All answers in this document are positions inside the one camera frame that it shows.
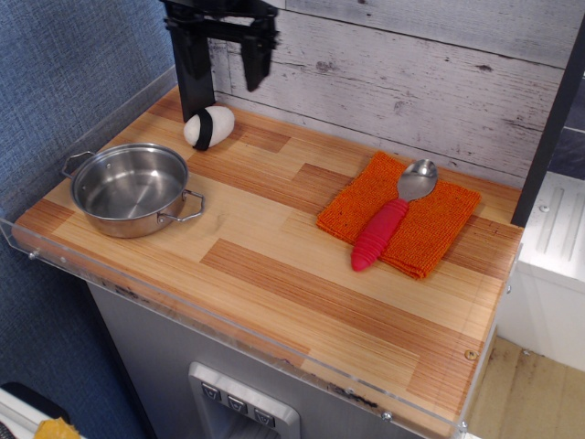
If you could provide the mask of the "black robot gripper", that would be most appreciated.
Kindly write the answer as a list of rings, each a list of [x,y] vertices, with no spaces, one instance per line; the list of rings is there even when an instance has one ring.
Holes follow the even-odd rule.
[[[207,39],[241,44],[247,90],[270,74],[277,46],[276,6],[265,1],[163,1],[179,74],[202,79],[209,73]]]

